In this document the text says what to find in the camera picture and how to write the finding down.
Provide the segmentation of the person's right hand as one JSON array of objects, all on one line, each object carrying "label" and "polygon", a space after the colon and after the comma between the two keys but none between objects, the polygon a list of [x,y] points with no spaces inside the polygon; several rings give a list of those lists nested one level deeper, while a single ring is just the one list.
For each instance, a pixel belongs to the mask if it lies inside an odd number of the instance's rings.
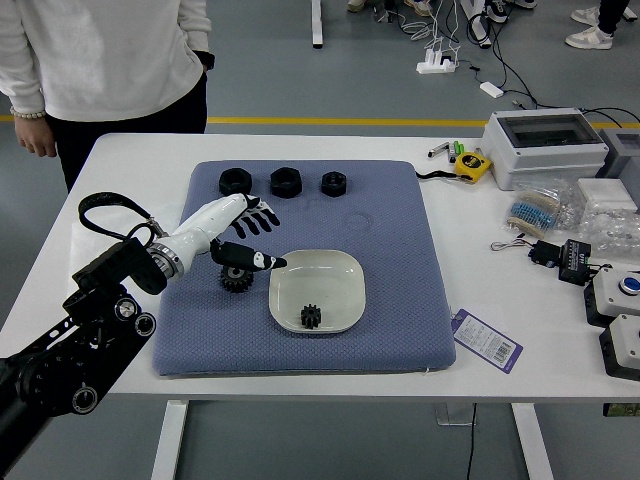
[{"label": "person's right hand", "polygon": [[14,118],[18,143],[38,157],[57,156],[53,132],[45,118]]}]

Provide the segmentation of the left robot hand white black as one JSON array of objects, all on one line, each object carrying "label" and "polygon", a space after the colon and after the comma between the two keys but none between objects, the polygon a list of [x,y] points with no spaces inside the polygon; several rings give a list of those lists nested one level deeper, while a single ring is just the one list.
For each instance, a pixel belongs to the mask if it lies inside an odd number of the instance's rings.
[{"label": "left robot hand white black", "polygon": [[209,253],[219,265],[256,272],[283,268],[287,261],[250,247],[220,242],[218,237],[233,228],[239,238],[258,235],[280,224],[270,206],[258,197],[232,194],[203,205],[172,234],[157,242],[158,251],[174,268],[175,276],[189,272],[194,258]]}]

